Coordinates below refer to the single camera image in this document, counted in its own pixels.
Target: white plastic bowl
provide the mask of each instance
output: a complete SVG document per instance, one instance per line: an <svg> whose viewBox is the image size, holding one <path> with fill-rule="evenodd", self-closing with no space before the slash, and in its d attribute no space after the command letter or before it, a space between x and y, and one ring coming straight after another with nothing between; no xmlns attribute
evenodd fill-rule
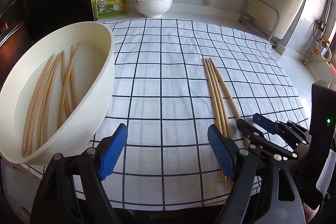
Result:
<svg viewBox="0 0 336 224"><path fill-rule="evenodd" d="M173 0L134 0L137 11L147 18L159 18L167 12Z"/></svg>
<svg viewBox="0 0 336 224"><path fill-rule="evenodd" d="M34 134L33 153L24 157L21 148L26 115L44 65L53 53L65 50L67 68L71 45L79 42L75 59L78 106L57 130L62 90L59 68L51 97L48 141L36 150ZM75 155L87 145L110 105L114 85L113 49L114 37L107 27L98 22L80 22L47 35L21 57L0 92L0 151L7 160L47 165L55 153Z"/></svg>

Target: white tablecloth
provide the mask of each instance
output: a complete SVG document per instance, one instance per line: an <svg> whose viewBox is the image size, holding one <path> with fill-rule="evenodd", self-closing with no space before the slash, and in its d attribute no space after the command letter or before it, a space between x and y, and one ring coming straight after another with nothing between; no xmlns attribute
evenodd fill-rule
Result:
<svg viewBox="0 0 336 224"><path fill-rule="evenodd" d="M115 208L176 210L224 203L231 183L207 140L214 123L202 57L211 57L241 117L256 112L308 128L297 91L260 37L236 29L187 20L126 20L106 23L115 36L115 86L110 108L88 146L111 136L120 123L128 140L112 175L103 181ZM227 98L231 131L241 133ZM279 137L265 136L287 147ZM28 166L42 177L46 166ZM256 192L260 182L255 181ZM84 198L75 177L78 197Z"/></svg>

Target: metal rack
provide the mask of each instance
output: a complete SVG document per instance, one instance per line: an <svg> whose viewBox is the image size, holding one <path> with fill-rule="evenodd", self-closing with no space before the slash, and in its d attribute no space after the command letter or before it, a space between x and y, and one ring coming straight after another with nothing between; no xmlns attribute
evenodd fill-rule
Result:
<svg viewBox="0 0 336 224"><path fill-rule="evenodd" d="M277 15L277 19L275 20L275 23L273 25L273 28L270 32L270 34L266 34L264 31L261 31L260 29L257 29L256 26L254 26L252 24L252 21L253 21L253 17L251 15L249 15L249 19L246 20L246 19L243 19L245 13L246 13L246 9L247 9L247 5L249 4L250 0L247 0L246 1L246 4L245 4L245 7L244 7L244 10L243 10L243 13L241 14L240 18L239 18L239 22L242 23L246 23L247 25L249 25L253 30L255 30L256 32L258 32L263 38L265 38L266 40L268 40L268 42L273 46L273 47L276 47L276 45L278 44L278 41L279 39L277 38L276 42L272 42L271 39L272 37L274 36L274 32L279 24L279 21L280 21L280 14L279 14L279 11L274 8L273 6L269 5L268 3L264 2L263 0L256 0L256 1L259 1L260 3L266 5L267 7L271 8L273 11L275 11L276 15Z"/></svg>

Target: stacked bowl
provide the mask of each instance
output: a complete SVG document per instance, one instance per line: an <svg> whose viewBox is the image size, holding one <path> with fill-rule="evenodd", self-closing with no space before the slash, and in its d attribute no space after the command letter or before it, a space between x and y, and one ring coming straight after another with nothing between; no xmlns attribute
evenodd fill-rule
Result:
<svg viewBox="0 0 336 224"><path fill-rule="evenodd" d="M173 0L134 0L135 8L146 18L159 18L167 12Z"/></svg>

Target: wooden chopstick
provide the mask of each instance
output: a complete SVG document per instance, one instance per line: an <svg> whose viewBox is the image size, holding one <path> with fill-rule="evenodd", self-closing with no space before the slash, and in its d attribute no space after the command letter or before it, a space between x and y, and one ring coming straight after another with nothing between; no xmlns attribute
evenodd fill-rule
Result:
<svg viewBox="0 0 336 224"><path fill-rule="evenodd" d="M227 138L226 125L225 125L224 114L223 114L223 98L221 96L221 91L219 89L218 80L213 71L213 68L211 67L210 61L206 59L205 62L207 64L210 77L211 77L211 81L212 81L212 85L215 91L216 101L217 101L218 110L219 110L220 126L222 128L221 132L222 132L222 135Z"/></svg>
<svg viewBox="0 0 336 224"><path fill-rule="evenodd" d="M40 109L40 115L39 115L39 120L38 120L38 125L37 125L37 131L36 131L36 150L39 149L43 143L41 141L42 138L42 128L43 128L43 121L45 119L45 107L46 107L46 102L47 102L47 98L48 98L48 93L49 93L49 89L50 89L50 83L53 77L53 73L55 70L55 66L58 62L58 58L59 58L59 54L57 54L56 56L56 60L54 63L54 66L51 68L50 74L48 75L48 80L47 80L47 85L43 91L43 99L41 101L41 109Z"/></svg>
<svg viewBox="0 0 336 224"><path fill-rule="evenodd" d="M68 72L67 72L66 77L64 79L61 103L60 103L60 108L59 108L59 113L58 113L58 128L60 128L63 124L63 112L64 112L65 96L66 96L66 92L67 92L67 86L68 86L68 82L69 82L69 79L70 79L71 70L72 70L72 67L74 65L74 60L75 60L76 54L78 52L78 49L79 49L79 47L77 47L73 52L73 55L71 57L70 64L69 64L69 67L68 67Z"/></svg>
<svg viewBox="0 0 336 224"><path fill-rule="evenodd" d="M71 58L74 55L74 46L71 46ZM75 84L75 68L72 66L71 72L70 72L70 89L71 89L71 102L72 102L72 108L75 110L77 107L77 95L76 95L76 84Z"/></svg>
<svg viewBox="0 0 336 224"><path fill-rule="evenodd" d="M57 74L57 71L58 71L58 66L59 66L59 63L61 61L61 58L62 58L63 54L64 54L64 51L61 51L58 54L56 65L55 65L55 68L54 68L54 70L52 72L52 76L51 76L51 82L50 82L50 86L49 86L49 89L48 89L48 96L47 96L46 105L45 105L44 113L43 113L43 127L42 127L41 145L44 145L47 142L49 108L50 108L51 95L53 93L53 87L54 87L54 84L55 84L55 77L56 77L56 74Z"/></svg>
<svg viewBox="0 0 336 224"><path fill-rule="evenodd" d="M30 122L30 126L29 126L29 132L28 132L28 144L27 144L27 154L30 155L32 153L32 144L33 144L33 136L34 136L34 127L35 127L35 122L36 122L36 115L37 115L37 112L38 112L38 109L40 107L40 102L41 102L41 98L42 98L42 95L44 93L44 90L46 88L49 87L49 79L50 79L50 75L52 73L52 70L56 64L56 60L55 59L53 61L53 64L51 66L51 69L48 71L48 73L46 74L46 77L44 79L44 82L37 94L37 97L36 97L36 103L33 107L33 112L32 112L32 115L31 115L31 122Z"/></svg>
<svg viewBox="0 0 336 224"><path fill-rule="evenodd" d="M62 54L61 74L62 74L62 83L64 84L64 80L65 80L65 52L63 52L63 54ZM67 89L67 91L66 91L66 94L65 94L65 113L66 113L67 118L69 118L69 116L71 114L71 110L70 110L69 98L68 98L68 87L66 87L66 89Z"/></svg>
<svg viewBox="0 0 336 224"><path fill-rule="evenodd" d="M29 133L29 127L30 127L31 118L32 118L32 111L33 111L34 105L36 103L36 97L37 97L37 94L38 94L39 90L41 89L42 82L43 82L43 80L46 76L46 73L49 69L49 66L51 64L51 61L53 60L54 55L55 54L53 54L52 56L49 57L46 65L44 66L43 71L40 75L40 78L37 81L35 90L33 92L33 96L31 97L31 100L30 100L30 104L29 104L29 108L28 108L28 112L27 112L27 116L26 116L24 133L23 133L23 137L22 137L22 155L24 155L27 152L28 133Z"/></svg>
<svg viewBox="0 0 336 224"><path fill-rule="evenodd" d="M210 96L211 96L211 101L212 101L212 107L213 107L213 112L215 115L215 124L217 126L217 128L219 129L219 131L221 132L221 134L223 134L222 131L222 127L221 127L221 119L219 118L219 110L218 110L218 105L217 105L217 101L216 101L216 95L215 95L215 90L211 81L211 77L210 77L210 73L209 73L209 69L208 66L205 62L205 59L202 59L203 62L203 66L204 66L204 70L205 70L205 75L207 77L208 80L208 86L209 86L209 90L210 90Z"/></svg>
<svg viewBox="0 0 336 224"><path fill-rule="evenodd" d="M218 77L216 75L216 71L215 71L215 68L216 68L215 64L212 62L212 60L210 60L209 63L210 63L210 66L211 66L211 69L212 69L214 75L216 76L216 79L218 79ZM218 90L220 92L221 89L219 87L218 80L217 80L217 85L218 85ZM225 127L226 127L226 136L224 136L224 137L232 139L230 124L229 124L229 120L228 120L228 117L227 117L227 113L225 111L225 106L224 106L224 103L223 103L223 97L222 96L220 97L220 102L221 102L221 105L222 105L222 108L223 108L223 117L224 117L224 122L225 122Z"/></svg>
<svg viewBox="0 0 336 224"><path fill-rule="evenodd" d="M236 106L236 104L235 104L235 102L234 102L234 100L233 100L233 98L232 98L232 96L231 96L231 94L230 94L230 92L229 92L221 74L219 73L218 69L216 68L216 65L214 64L214 62L212 61L211 58L210 58L210 61L211 61L211 64L213 65L213 68L215 70L215 73L216 73L217 77L219 78L219 81L222 85L224 93L226 94L227 98L229 99L230 105L232 107L233 112L235 113L236 119L239 120L241 117L240 117L240 113L238 111L238 108L237 108L237 106ZM250 141L245 137L244 137L244 140L245 140L246 147L248 147L250 145Z"/></svg>
<svg viewBox="0 0 336 224"><path fill-rule="evenodd" d="M205 74L206 74L206 77L207 77L207 80L208 80L212 106L213 106L213 110L214 110L214 114L215 114L215 124L216 124L216 127L221 132L221 134L223 134L222 129L225 128L225 126L224 127L222 126L221 118L220 118L220 115L219 115L218 105L220 104L220 102L217 101L217 97L216 97L216 94L215 94L215 88L214 88L216 83L214 82L214 77L211 77L211 74L210 74L211 68L210 68L210 66L208 67L208 65L209 65L208 62L209 61L206 60L206 59L202 59L202 62L203 62ZM225 176L223 174L223 172L220 173L220 179L221 179L221 182L227 182L227 176Z"/></svg>

